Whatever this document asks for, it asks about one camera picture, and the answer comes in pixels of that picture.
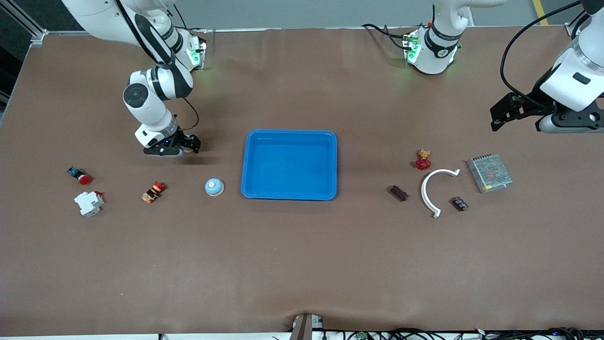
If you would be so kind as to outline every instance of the white circuit breaker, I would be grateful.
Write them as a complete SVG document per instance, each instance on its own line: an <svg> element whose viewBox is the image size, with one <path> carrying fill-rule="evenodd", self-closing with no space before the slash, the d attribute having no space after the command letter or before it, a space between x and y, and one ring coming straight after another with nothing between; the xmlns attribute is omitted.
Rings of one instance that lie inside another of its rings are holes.
<svg viewBox="0 0 604 340"><path fill-rule="evenodd" d="M80 206L80 214L90 217L101 211L101 206L105 204L102 193L98 191L82 192L74 201Z"/></svg>

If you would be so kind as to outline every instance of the black electronic component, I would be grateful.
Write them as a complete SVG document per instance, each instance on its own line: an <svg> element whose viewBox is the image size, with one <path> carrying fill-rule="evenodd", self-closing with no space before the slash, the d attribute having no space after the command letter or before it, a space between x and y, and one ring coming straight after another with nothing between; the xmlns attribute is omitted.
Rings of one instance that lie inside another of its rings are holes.
<svg viewBox="0 0 604 340"><path fill-rule="evenodd" d="M407 201L407 198L409 198L409 194L407 194L406 192L404 192L403 190L401 190L401 188L399 188L396 185L393 185L390 188L390 192L396 197L398 198L400 201Z"/></svg>
<svg viewBox="0 0 604 340"><path fill-rule="evenodd" d="M469 208L469 205L467 205L467 203L462 200L459 196L454 197L451 200L451 204L453 204L459 211L466 211Z"/></svg>

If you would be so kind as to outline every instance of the brown table surface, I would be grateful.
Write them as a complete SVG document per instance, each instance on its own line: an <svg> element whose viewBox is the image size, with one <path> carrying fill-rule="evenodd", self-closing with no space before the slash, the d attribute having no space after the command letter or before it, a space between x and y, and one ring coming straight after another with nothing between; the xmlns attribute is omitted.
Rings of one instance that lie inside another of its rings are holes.
<svg viewBox="0 0 604 340"><path fill-rule="evenodd" d="M438 76L364 30L207 35L189 97L205 146L181 159L147 157L133 136L121 94L152 65L140 48L46 37L0 129L0 334L281 331L303 312L332 329L604 328L602 136L541 134L534 119L490 130L517 31L468 29ZM562 27L529 30L510 81L530 90L568 41ZM194 121L183 100L167 106ZM257 128L333 131L336 198L243 197ZM411 166L420 148L433 169L461 169L429 183L438 219L420 196L427 172ZM488 153L514 183L480 194L464 161ZM72 165L92 184L66 174ZM204 192L211 177L220 197ZM156 180L169 188L147 204ZM82 217L73 198L92 190L106 204ZM467 212L448 203L458 195Z"/></svg>

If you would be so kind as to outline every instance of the white curved pipe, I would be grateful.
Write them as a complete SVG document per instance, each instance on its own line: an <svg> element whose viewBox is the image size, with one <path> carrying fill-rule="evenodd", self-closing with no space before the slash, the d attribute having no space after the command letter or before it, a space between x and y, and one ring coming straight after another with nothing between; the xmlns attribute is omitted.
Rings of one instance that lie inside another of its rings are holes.
<svg viewBox="0 0 604 340"><path fill-rule="evenodd" d="M459 169L455 170L455 171L451 171L451 170L447 170L447 169L439 169L439 170L434 170L432 172L430 172L426 178L423 179L422 182L422 199L424 204L426 204L426 206L428 207L428 209L432 210L434 213L434 218L438 218L440 216L440 209L437 208L432 201L428 198L428 193L426 192L426 185L428 184L428 180L430 179L430 177L432 177L432 175L434 174L448 174L450 176L457 176L459 175Z"/></svg>

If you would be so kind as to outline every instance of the blue plastic tray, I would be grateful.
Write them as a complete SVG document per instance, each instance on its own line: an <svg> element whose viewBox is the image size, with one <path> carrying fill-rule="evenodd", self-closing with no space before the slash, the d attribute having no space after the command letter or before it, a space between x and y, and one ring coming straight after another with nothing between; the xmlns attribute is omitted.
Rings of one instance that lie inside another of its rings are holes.
<svg viewBox="0 0 604 340"><path fill-rule="evenodd" d="M338 141L330 131L252 130L241 193L273 200L331 200L338 190Z"/></svg>

